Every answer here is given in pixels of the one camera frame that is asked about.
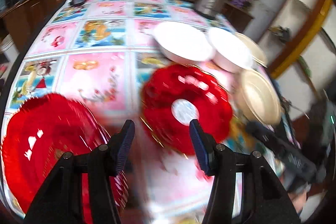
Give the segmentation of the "person's right hand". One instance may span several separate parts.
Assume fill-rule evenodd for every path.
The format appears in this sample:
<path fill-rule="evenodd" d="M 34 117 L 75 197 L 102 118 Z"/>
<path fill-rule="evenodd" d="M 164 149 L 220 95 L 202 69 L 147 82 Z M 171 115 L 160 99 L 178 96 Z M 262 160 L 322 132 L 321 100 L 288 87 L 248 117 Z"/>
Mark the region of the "person's right hand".
<path fill-rule="evenodd" d="M 303 190 L 301 193 L 288 193 L 288 196 L 292 201 L 292 204 L 296 212 L 299 214 L 302 211 L 304 205 L 306 204 L 307 191 Z"/>

